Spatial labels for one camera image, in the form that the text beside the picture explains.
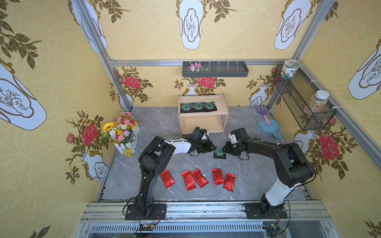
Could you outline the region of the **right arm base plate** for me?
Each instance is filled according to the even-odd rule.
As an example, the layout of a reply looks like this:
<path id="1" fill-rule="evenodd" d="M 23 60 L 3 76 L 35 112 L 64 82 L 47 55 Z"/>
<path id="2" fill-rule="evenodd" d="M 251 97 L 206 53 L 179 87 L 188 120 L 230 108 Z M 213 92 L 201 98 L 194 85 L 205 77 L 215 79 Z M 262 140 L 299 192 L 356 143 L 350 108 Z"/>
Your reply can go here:
<path id="1" fill-rule="evenodd" d="M 267 203 L 245 203 L 244 211 L 248 219 L 287 219 L 284 205 L 270 206 Z"/>

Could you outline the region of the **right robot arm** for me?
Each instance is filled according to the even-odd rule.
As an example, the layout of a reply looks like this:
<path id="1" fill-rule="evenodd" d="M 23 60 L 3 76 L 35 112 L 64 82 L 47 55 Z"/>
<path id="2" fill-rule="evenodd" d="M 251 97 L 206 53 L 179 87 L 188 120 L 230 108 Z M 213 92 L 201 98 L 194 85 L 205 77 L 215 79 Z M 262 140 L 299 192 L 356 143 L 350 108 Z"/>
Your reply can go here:
<path id="1" fill-rule="evenodd" d="M 242 152 L 246 155 L 259 154 L 274 161 L 277 180 L 271 189 L 263 194 L 259 204 L 246 203 L 247 218 L 286 218 L 284 203 L 291 192 L 315 177 L 315 170 L 306 159 L 301 148 L 296 143 L 282 144 L 266 142 L 259 138 L 248 136 L 245 128 L 232 131 L 230 141 L 223 147 L 223 152 L 239 157 Z"/>

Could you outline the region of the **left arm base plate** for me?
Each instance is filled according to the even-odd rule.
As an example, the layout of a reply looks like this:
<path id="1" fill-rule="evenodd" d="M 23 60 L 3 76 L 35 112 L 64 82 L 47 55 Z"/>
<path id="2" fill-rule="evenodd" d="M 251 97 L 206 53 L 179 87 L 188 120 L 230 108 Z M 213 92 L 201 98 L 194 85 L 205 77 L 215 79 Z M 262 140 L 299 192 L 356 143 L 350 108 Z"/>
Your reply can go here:
<path id="1" fill-rule="evenodd" d="M 127 206 L 125 220 L 165 220 L 167 205 L 164 203 L 154 203 L 143 211 L 139 211 L 134 204 Z"/>

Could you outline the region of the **green tea bag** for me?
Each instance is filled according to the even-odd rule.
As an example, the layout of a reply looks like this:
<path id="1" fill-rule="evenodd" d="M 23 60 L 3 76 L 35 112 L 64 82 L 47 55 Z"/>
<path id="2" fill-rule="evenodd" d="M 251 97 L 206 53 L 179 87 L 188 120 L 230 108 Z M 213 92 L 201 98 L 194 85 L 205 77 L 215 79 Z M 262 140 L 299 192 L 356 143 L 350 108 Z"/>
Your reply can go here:
<path id="1" fill-rule="evenodd" d="M 180 113 L 192 113 L 193 103 L 180 103 Z"/>
<path id="2" fill-rule="evenodd" d="M 205 103 L 204 102 L 194 102 L 192 103 L 192 112 L 198 113 L 198 112 L 205 112 Z"/>
<path id="3" fill-rule="evenodd" d="M 213 152 L 214 159 L 226 159 L 226 153 L 221 147 L 217 147 Z"/>
<path id="4" fill-rule="evenodd" d="M 203 104 L 203 108 L 205 112 L 214 112 L 217 111 L 217 107 L 215 105 L 215 102 L 205 102 Z"/>

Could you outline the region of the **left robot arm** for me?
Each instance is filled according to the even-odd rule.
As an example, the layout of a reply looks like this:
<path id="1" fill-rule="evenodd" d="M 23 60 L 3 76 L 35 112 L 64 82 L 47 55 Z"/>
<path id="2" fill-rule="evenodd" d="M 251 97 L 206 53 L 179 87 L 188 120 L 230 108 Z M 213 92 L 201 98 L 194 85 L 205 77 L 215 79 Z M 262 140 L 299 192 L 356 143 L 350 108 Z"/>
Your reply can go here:
<path id="1" fill-rule="evenodd" d="M 154 202 L 154 191 L 159 176 L 173 155 L 204 154 L 216 149 L 207 130 L 196 127 L 192 134 L 176 140 L 167 140 L 156 136 L 139 156 L 141 183 L 138 195 L 130 199 L 126 220 L 165 219 L 167 205 Z"/>

